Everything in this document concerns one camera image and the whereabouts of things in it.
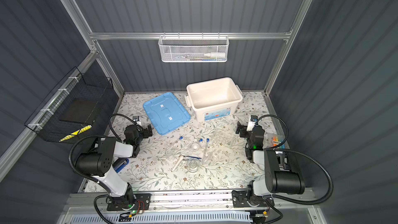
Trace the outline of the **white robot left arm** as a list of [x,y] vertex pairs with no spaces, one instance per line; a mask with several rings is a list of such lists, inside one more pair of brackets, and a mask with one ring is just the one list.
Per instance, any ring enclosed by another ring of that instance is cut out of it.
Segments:
[[152,136],[151,126],[144,129],[137,124],[129,125],[124,136],[124,141],[103,135],[81,138],[72,146],[68,161],[76,174],[106,190],[104,197],[108,211],[123,210],[136,214],[149,208],[151,195],[136,195],[130,183],[118,172],[130,158],[137,157],[141,142]]

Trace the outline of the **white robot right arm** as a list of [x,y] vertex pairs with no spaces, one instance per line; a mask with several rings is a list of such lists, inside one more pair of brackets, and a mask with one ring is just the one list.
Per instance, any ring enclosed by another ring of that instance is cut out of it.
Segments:
[[252,180],[246,190],[232,191],[234,207],[265,207],[273,202],[271,194],[301,195],[305,190],[303,176],[295,155],[273,148],[284,140],[283,135],[266,133],[253,121],[248,125],[237,123],[236,134],[246,140],[246,159],[259,167],[261,176]]

